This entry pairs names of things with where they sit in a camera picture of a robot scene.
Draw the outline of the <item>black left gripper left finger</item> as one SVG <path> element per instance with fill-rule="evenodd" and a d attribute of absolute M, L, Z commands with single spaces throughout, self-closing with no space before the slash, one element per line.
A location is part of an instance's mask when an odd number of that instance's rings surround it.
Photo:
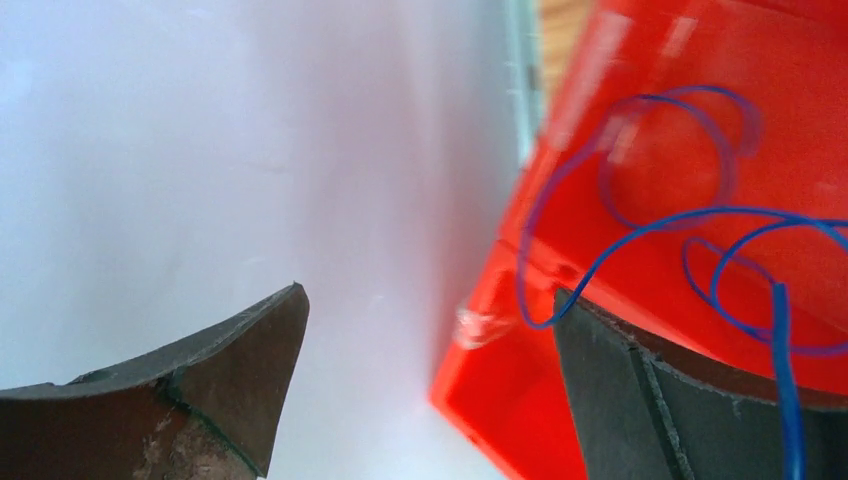
<path fill-rule="evenodd" d="M 266 477 L 309 310 L 294 283 L 68 384 L 4 390 L 2 477 Z"/>

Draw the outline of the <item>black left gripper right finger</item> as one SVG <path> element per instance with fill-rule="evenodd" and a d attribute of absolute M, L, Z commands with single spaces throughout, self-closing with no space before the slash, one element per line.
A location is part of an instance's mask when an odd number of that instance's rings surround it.
<path fill-rule="evenodd" d="M 643 330 L 587 300 L 553 335 L 591 479 L 778 479 L 776 382 Z"/>

